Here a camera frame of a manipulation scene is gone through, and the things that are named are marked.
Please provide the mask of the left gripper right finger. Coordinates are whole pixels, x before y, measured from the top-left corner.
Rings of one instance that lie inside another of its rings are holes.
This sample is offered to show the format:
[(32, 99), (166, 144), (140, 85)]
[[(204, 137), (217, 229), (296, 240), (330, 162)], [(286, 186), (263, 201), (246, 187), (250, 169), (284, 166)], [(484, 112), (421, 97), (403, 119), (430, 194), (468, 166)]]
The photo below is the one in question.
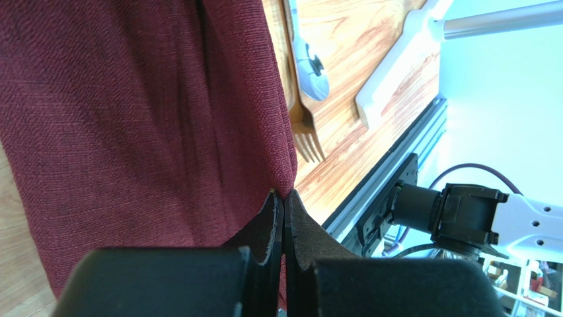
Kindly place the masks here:
[(296, 191), (285, 208), (289, 316), (502, 316), (476, 264), (428, 258), (363, 258), (306, 212)]

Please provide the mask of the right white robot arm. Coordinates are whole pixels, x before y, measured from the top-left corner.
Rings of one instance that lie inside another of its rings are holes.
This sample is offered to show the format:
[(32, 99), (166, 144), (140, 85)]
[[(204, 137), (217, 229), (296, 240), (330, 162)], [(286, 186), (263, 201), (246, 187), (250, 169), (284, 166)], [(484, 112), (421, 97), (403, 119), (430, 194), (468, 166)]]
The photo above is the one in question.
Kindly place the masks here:
[(442, 191), (394, 187), (386, 212), (396, 225), (430, 234), (429, 249), (477, 260), (497, 258), (562, 262), (562, 207), (521, 194), (471, 184)]

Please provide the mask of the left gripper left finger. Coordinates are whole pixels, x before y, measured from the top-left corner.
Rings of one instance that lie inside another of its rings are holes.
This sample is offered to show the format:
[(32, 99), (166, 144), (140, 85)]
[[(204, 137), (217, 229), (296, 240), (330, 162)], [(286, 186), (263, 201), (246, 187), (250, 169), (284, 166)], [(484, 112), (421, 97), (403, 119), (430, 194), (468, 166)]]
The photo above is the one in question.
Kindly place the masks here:
[(54, 316), (277, 316), (283, 201), (216, 248), (102, 248), (75, 268)]

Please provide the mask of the dark red cloth napkin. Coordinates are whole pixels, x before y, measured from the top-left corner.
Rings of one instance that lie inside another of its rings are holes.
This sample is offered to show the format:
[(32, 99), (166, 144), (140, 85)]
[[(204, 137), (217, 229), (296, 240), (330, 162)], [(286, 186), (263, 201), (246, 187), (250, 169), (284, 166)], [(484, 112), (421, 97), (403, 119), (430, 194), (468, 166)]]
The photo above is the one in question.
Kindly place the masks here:
[(297, 173), (261, 1), (2, 1), (1, 143), (56, 297), (97, 248), (224, 243)]

